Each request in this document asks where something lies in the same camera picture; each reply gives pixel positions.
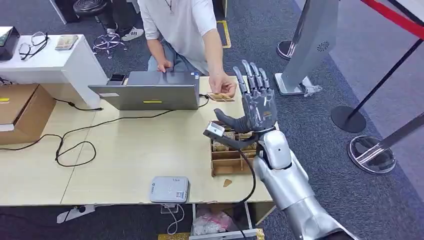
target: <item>jeans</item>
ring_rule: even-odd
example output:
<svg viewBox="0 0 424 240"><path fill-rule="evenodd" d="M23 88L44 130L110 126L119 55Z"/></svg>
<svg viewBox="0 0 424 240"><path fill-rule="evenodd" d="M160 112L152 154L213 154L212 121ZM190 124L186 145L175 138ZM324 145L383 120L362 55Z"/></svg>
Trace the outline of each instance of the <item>jeans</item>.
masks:
<svg viewBox="0 0 424 240"><path fill-rule="evenodd" d="M172 67L166 68L167 72L191 72L199 73L202 75L202 72L197 70L183 55L178 54L174 48L167 41L162 40L160 42L165 53L166 60L172 63ZM153 56L150 56L148 60L148 72L155 72L158 70L158 63Z"/></svg>
<svg viewBox="0 0 424 240"><path fill-rule="evenodd" d="M136 24L132 9L128 6L127 0L107 0L108 6L104 13L98 16L106 29L118 29L116 33L121 37L128 34Z"/></svg>

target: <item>silver laptop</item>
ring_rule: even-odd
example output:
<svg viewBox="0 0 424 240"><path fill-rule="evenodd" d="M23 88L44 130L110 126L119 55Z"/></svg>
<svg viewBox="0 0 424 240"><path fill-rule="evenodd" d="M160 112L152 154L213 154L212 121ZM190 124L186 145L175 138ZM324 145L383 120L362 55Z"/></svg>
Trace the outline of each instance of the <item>silver laptop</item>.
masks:
<svg viewBox="0 0 424 240"><path fill-rule="evenodd" d="M197 72L133 71L128 80L89 85L118 110L196 110L199 108Z"/></svg>

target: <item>wooden compartment box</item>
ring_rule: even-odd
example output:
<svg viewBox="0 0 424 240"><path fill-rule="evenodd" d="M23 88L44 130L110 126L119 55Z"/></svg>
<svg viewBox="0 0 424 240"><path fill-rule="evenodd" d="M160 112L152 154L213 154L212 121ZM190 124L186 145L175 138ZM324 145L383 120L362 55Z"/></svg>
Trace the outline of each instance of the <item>wooden compartment box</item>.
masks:
<svg viewBox="0 0 424 240"><path fill-rule="evenodd" d="M214 123L225 128L224 135L234 140L248 139L252 133L236 133L230 127L224 125L220 121ZM256 143L243 148L241 151L246 155L250 164L253 164L253 158L256 155ZM249 166L240 155L239 151L227 147L219 142L210 140L212 177L216 175L231 175L231 174L251 174Z"/></svg>

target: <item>plastic bag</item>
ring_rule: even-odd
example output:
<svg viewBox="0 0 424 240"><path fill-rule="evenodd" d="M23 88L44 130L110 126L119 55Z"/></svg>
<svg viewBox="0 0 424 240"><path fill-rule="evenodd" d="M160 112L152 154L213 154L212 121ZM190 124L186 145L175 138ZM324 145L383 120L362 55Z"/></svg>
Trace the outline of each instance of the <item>plastic bag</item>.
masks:
<svg viewBox="0 0 424 240"><path fill-rule="evenodd" d="M206 212L193 221L193 235L217 234L229 230L233 220L225 213Z"/></svg>

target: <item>robotic arm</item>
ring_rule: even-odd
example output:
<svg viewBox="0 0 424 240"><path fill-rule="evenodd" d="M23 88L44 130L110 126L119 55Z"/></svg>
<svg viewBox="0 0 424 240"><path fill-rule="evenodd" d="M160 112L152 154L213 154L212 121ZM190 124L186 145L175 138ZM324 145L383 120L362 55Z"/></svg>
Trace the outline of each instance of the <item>robotic arm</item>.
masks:
<svg viewBox="0 0 424 240"><path fill-rule="evenodd" d="M286 136L275 128L277 109L274 90L262 68L242 61L250 91L238 67L233 67L242 95L244 116L232 118L215 109L218 120L238 133L253 132L245 141L230 139L224 128L210 122L204 135L240 150L258 142L253 169L265 184L275 205L282 210L298 240L359 240L332 218L315 198L308 175L290 150Z"/></svg>

